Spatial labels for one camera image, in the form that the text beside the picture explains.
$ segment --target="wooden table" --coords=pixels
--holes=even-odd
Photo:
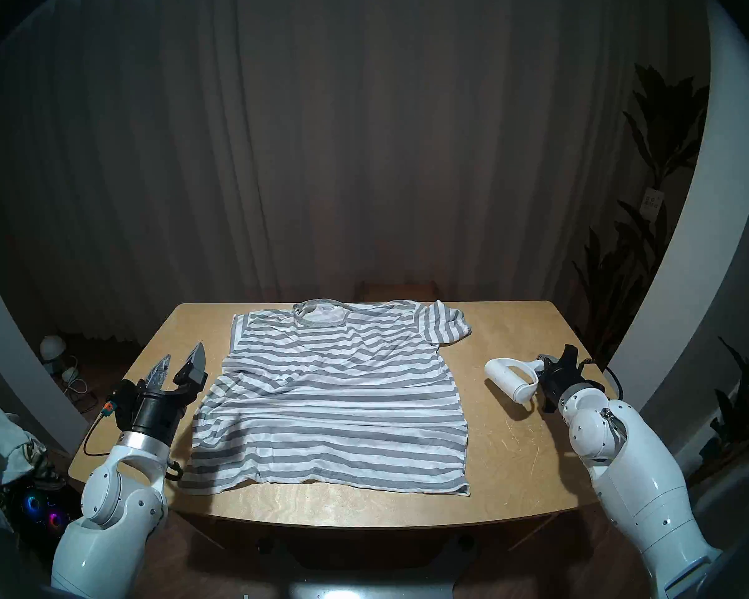
[[[469,423],[466,477],[471,495],[399,494],[348,485],[312,482],[300,485],[243,483],[210,496],[187,496],[167,482],[172,509],[232,518],[306,526],[349,528],[427,527],[482,524],[556,513],[596,502],[585,468],[571,450],[569,434],[558,413],[543,415],[537,399],[524,407],[510,401],[486,380],[486,361],[500,356],[520,360],[538,354],[560,355],[571,343],[587,353],[577,336],[549,302],[448,303],[463,310],[472,334],[441,348],[460,391]],[[126,377],[146,377],[159,358],[172,354],[172,375],[197,341],[205,345],[208,384],[189,406],[172,443],[172,458],[185,467],[191,451],[191,417],[228,353],[231,318],[264,308],[291,309],[291,304],[181,304],[136,359]],[[584,376],[608,383],[594,365]],[[89,440],[92,452],[109,450],[119,430],[113,419],[102,421]],[[78,451],[69,475],[85,482],[101,458]],[[123,469],[136,478],[131,468]]]

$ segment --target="potted plant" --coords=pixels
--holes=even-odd
[[[710,422],[716,435],[699,452],[702,465],[688,477],[689,487],[732,465],[749,461],[749,357],[742,357],[720,337],[719,341],[740,368],[738,392],[733,401],[724,391],[716,389],[721,419],[713,418]]]
[[[643,94],[633,92],[644,120],[644,132],[627,111],[624,116],[638,153],[652,170],[647,197],[660,202],[654,224],[640,210],[619,201],[630,222],[616,221],[616,246],[603,255],[599,237],[590,230],[585,265],[574,264],[588,300],[585,329],[575,327],[600,369],[624,338],[668,248],[668,214],[660,195],[664,180],[679,168],[693,168],[704,130],[708,88],[693,90],[693,77],[667,85],[652,66],[635,64]],[[688,136],[697,126],[693,139]]]

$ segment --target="striped t-shirt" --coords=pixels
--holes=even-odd
[[[468,426],[438,347],[470,332],[440,301],[320,299],[234,316],[180,489],[314,479],[468,495]]]

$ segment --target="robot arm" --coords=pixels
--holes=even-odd
[[[141,568],[144,544],[167,516],[164,479],[169,447],[186,406],[203,390],[205,350],[198,343],[174,382],[161,391],[169,369],[166,356],[137,385],[123,380],[102,416],[116,409],[122,430],[102,465],[83,490],[83,517],[70,523],[52,561],[53,588],[82,597],[125,597]],[[150,481],[143,485],[119,472],[123,462]]]
[[[517,402],[540,386],[545,411],[559,409],[599,502],[640,551],[654,596],[675,597],[695,585],[721,552],[702,537],[682,471],[657,434],[627,402],[608,399],[602,385],[582,377],[574,346],[560,358],[525,363],[521,369],[535,372],[534,384],[510,372],[515,363],[491,360],[486,375]]]

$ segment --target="gray curtain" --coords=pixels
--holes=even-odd
[[[362,280],[564,308],[644,186],[621,110],[666,4],[50,0],[0,47],[3,231],[87,336]]]

